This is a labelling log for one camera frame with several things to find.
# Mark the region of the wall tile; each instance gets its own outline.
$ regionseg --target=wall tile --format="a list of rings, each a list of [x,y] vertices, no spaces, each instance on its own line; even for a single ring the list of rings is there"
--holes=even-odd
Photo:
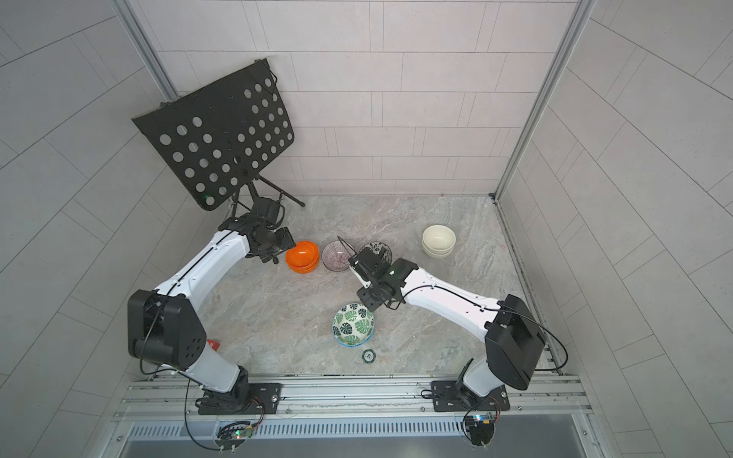
[[[69,390],[69,394],[64,398],[59,410],[86,413],[88,415],[102,415],[108,402],[109,398],[104,396]]]
[[[71,199],[69,203],[62,208],[62,212],[79,223],[81,227],[91,232],[92,235],[98,238],[101,242],[107,243],[114,234],[111,229],[102,223],[102,221],[96,219],[93,214],[86,211],[86,209],[79,205],[74,199]]]
[[[509,53],[496,85],[502,92],[537,92],[545,80],[554,54]]]
[[[564,3],[502,3],[489,51],[554,53],[574,9]]]
[[[442,180],[446,176],[447,166],[448,158],[382,158],[382,178],[403,180]]]
[[[165,230],[147,207],[137,204],[79,281],[72,296],[109,315],[116,313]]]
[[[691,273],[690,280],[723,321],[733,328],[733,251]]]
[[[46,140],[91,178],[138,132],[131,118],[153,108],[137,80],[128,78],[51,131]]]
[[[5,267],[86,182],[46,140],[0,170],[0,268]],[[43,196],[28,199],[28,196]]]
[[[656,56],[644,59],[614,106],[704,189],[733,171],[733,100]]]
[[[323,196],[394,194],[394,180],[320,180],[318,184]]]
[[[384,51],[475,51],[484,10],[481,3],[386,2]]]
[[[624,283],[707,420],[733,420],[733,334],[692,281],[664,252]]]
[[[507,158],[458,158],[453,178],[467,180],[499,180],[507,167]]]
[[[292,62],[301,91],[399,91],[399,53],[292,53]]]
[[[109,4],[95,0],[76,0],[63,8],[49,0],[10,2],[4,5],[0,27],[29,53],[113,16]]]
[[[545,218],[538,215],[535,222],[527,229],[527,237],[532,243],[534,253],[537,255],[539,265],[545,272],[545,277],[550,284],[553,295],[559,305],[565,304],[575,297],[581,288],[572,276],[570,268],[562,256],[560,247],[555,242],[550,227]]]
[[[0,273],[0,373],[10,374],[104,246],[63,213],[56,215]],[[44,287],[38,288],[39,278]],[[33,291],[33,306],[28,303]]]
[[[591,309],[584,307],[572,315],[567,319],[567,327],[611,430],[623,432],[649,428]]]
[[[282,98],[293,125],[304,128],[372,125],[369,92],[282,92]]]
[[[669,358],[660,356],[627,367],[624,375],[666,458],[696,455],[725,458],[723,446]],[[685,414],[675,415],[679,409]]]
[[[616,110],[568,70],[562,73],[550,107],[594,159],[624,124]]]
[[[84,35],[118,81],[122,81],[144,66],[117,18],[89,27],[84,30]]]
[[[733,248],[730,214],[631,124],[598,164],[685,272]]]
[[[75,200],[117,230],[165,164],[138,133],[76,195]]]
[[[417,196],[461,194],[465,180],[395,180],[394,193]]]
[[[611,264],[616,264],[652,235],[587,152],[578,157],[562,180],[562,186]]]
[[[371,158],[300,158],[305,180],[370,180]]]
[[[476,94],[468,125],[473,128],[521,128],[535,98],[531,92]]]
[[[168,215],[175,215],[188,196],[188,191],[169,167],[163,169],[158,175],[148,189],[148,193]]]
[[[71,39],[4,65],[0,80],[0,138],[16,152],[107,90]]]
[[[140,0],[139,3],[161,44],[159,51],[256,49],[244,8],[238,1]]]
[[[385,126],[453,127],[458,123],[463,94],[460,92],[385,92]]]
[[[537,159],[527,179],[527,186],[545,215],[553,235],[558,237],[578,211],[542,156]]]
[[[664,350],[654,335],[645,337],[614,352],[621,369],[663,355]]]
[[[28,425],[45,428],[51,422],[101,336],[100,331],[61,314],[48,323],[0,388],[3,455],[30,455],[38,443],[38,431]],[[21,393],[31,395],[33,402]]]
[[[588,21],[567,67],[595,92],[606,95],[635,48],[621,35]]]
[[[149,262],[168,277],[173,276],[203,219],[203,210],[193,197],[187,197],[150,255]]]
[[[560,169],[577,143],[572,133],[549,107],[542,113],[542,118],[532,134],[532,141],[553,172]]]
[[[731,31],[732,15],[726,1],[624,2],[610,27],[694,75]]]
[[[399,61],[401,56],[393,55]],[[502,53],[405,53],[402,90],[490,92],[496,88],[506,57]],[[386,90],[399,90],[399,85]]]
[[[125,292],[124,300],[117,303],[112,323],[74,382],[74,390],[97,396],[112,396],[119,378],[130,363],[127,346],[128,298],[138,289],[151,290],[155,286],[148,277],[140,275],[132,288]]]
[[[664,245],[662,245],[655,235],[652,235],[638,247],[634,248],[631,253],[618,261],[614,265],[614,269],[616,269],[616,273],[618,273],[621,280],[623,280],[634,270],[652,260],[662,251],[664,251]]]
[[[422,155],[491,156],[498,134],[496,128],[427,128]]]
[[[611,350],[618,350],[652,334],[587,226],[570,239],[562,253]]]
[[[415,128],[336,128],[339,156],[410,156]]]
[[[365,1],[260,1],[272,51],[369,51]]]
[[[60,314],[64,314],[69,318],[73,318],[76,321],[80,321],[85,325],[92,326],[94,329],[98,329],[104,332],[112,321],[112,317],[107,314],[89,307],[87,304],[80,302],[77,299],[69,297],[64,305],[59,309]]]

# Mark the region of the bowl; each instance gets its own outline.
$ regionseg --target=bowl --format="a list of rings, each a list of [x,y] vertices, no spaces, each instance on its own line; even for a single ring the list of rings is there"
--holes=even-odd
[[[307,240],[295,244],[285,253],[285,262],[293,270],[311,267],[313,261],[318,260],[318,246]]]
[[[332,328],[341,345],[358,347],[372,337],[374,315],[363,303],[346,304],[336,312]]]
[[[325,246],[321,259],[325,268],[333,272],[343,272],[349,268],[349,255],[341,240],[335,240]]]
[[[436,224],[424,230],[422,243],[434,254],[448,254],[456,244],[456,234],[451,228]]]

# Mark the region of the marble floor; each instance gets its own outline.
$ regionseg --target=marble floor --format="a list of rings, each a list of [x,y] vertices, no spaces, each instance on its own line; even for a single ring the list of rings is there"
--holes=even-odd
[[[496,209],[483,196],[313,196],[305,208],[285,201],[284,226],[293,238],[321,249],[340,235],[356,248],[387,243],[394,258],[417,263],[433,275],[477,294],[523,298]],[[445,259],[428,257],[422,231],[444,224],[457,243]],[[361,285],[349,271],[320,264],[312,273],[293,272],[284,262],[243,259],[208,295],[199,316],[219,352],[252,374],[452,374],[484,344],[431,311],[402,304],[380,307],[375,331],[364,345],[348,348],[333,337],[331,322],[344,304],[356,302]],[[377,353],[372,364],[361,354]]]

